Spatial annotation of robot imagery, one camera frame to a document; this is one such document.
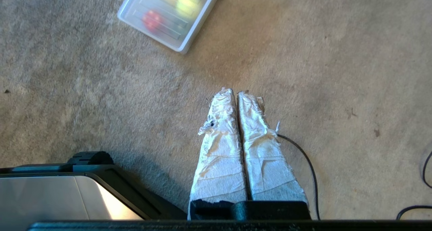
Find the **white paper towel wrapping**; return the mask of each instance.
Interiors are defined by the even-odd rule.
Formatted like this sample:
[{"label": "white paper towel wrapping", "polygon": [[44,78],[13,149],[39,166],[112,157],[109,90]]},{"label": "white paper towel wrapping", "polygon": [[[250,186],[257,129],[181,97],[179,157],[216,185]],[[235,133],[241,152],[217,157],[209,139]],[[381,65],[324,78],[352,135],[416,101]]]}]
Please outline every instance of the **white paper towel wrapping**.
[{"label": "white paper towel wrapping", "polygon": [[238,96],[246,180],[253,200],[304,201],[307,198],[287,164],[277,132],[264,118],[264,101],[246,92]]},{"label": "white paper towel wrapping", "polygon": [[203,133],[190,201],[235,203],[247,200],[236,99],[232,89],[222,88],[213,97],[207,121],[198,134]]}]

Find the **beige carpet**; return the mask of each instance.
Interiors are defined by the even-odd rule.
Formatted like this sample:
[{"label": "beige carpet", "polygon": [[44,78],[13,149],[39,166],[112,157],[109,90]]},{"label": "beige carpet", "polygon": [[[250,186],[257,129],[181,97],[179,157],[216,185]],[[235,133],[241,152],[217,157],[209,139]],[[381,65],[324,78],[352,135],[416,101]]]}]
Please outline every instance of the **beige carpet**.
[{"label": "beige carpet", "polygon": [[120,22],[122,1],[0,0],[0,167],[105,150],[185,210],[224,86],[263,96],[310,154],[323,219],[432,204],[432,0],[219,0],[185,56]]}]

